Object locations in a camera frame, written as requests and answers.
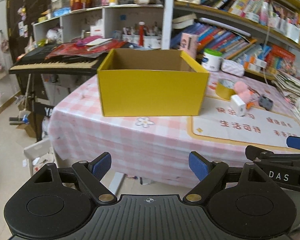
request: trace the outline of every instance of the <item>floor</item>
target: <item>floor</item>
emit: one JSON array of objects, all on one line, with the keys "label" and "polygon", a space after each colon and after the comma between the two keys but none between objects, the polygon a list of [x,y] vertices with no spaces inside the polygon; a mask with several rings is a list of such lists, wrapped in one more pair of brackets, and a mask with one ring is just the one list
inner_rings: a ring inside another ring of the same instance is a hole
[{"label": "floor", "polygon": [[[24,130],[18,130],[10,126],[8,119],[16,116],[18,109],[16,105],[10,106],[0,114],[0,240],[8,240],[11,237],[9,228],[3,217],[5,203],[10,197],[29,179],[28,167],[23,167],[23,149],[33,143],[35,139],[29,138]],[[102,183],[108,187],[114,171],[110,170],[102,179]],[[125,179],[120,194],[179,194],[183,197],[189,188],[175,187],[162,183],[140,185],[138,180]],[[300,240],[300,232],[293,236]]]}]

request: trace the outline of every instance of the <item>baseboard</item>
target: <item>baseboard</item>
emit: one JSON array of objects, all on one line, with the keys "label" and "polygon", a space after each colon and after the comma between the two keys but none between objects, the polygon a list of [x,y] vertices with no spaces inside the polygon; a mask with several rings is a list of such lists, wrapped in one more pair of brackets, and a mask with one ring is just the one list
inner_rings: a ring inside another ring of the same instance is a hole
[{"label": "baseboard", "polygon": [[16,101],[15,97],[18,97],[21,95],[21,91],[19,91],[18,93],[16,93],[13,97],[11,97],[10,99],[8,99],[8,101],[6,101],[2,106],[0,106],[0,114],[6,110],[9,106],[11,106],[13,104],[14,101]]}]

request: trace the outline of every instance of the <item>pink box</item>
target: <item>pink box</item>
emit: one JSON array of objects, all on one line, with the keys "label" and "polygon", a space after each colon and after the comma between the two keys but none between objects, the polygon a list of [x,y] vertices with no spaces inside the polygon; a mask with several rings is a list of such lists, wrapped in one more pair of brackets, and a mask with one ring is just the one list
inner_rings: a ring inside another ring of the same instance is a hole
[{"label": "pink box", "polygon": [[198,35],[183,33],[180,41],[180,49],[190,55],[192,58],[197,56],[197,47],[198,47]]}]

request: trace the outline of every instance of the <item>yellow box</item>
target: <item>yellow box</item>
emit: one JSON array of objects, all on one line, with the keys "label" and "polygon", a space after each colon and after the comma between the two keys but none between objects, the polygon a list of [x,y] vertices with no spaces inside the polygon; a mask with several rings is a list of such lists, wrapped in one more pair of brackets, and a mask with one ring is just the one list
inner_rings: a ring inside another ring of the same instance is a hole
[{"label": "yellow box", "polygon": [[98,69],[103,115],[198,115],[208,78],[183,51],[112,49]]}]

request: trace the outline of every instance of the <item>tablecloth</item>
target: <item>tablecloth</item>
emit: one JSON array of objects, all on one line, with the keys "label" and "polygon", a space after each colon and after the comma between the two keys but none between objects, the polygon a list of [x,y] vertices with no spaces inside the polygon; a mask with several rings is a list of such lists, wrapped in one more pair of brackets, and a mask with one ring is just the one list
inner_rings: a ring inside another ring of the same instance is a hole
[{"label": "tablecloth", "polygon": [[[219,78],[244,81],[274,101],[273,111],[293,116],[291,106],[276,88],[247,77],[211,73],[207,96],[216,96],[214,89]],[[191,151],[210,161],[224,160],[230,166],[240,167],[247,161],[248,144],[198,140],[188,135],[186,126],[186,116],[103,117],[98,79],[94,76],[54,108],[49,137],[62,159],[91,161],[103,152],[110,152],[112,168],[117,172],[186,187],[198,183],[188,166]]]}]

